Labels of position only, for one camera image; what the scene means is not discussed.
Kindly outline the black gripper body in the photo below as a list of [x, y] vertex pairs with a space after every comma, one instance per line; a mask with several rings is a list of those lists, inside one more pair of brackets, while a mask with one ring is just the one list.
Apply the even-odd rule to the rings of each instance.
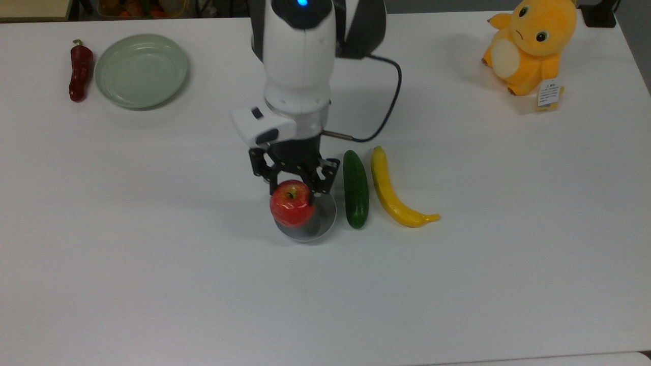
[[320, 143], [321, 135], [273, 143], [267, 149], [267, 155], [277, 171], [295, 174], [303, 181], [321, 181], [318, 173]]

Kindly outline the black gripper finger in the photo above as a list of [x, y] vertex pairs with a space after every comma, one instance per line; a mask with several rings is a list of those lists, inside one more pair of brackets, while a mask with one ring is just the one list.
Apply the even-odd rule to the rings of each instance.
[[339, 167], [340, 160], [336, 158], [314, 160], [313, 167], [309, 170], [311, 192], [319, 195], [330, 194]]
[[279, 169], [275, 164], [269, 165], [265, 156], [267, 151], [263, 148], [250, 148], [248, 156], [254, 176], [263, 178], [268, 185], [269, 195], [273, 195], [278, 186]]

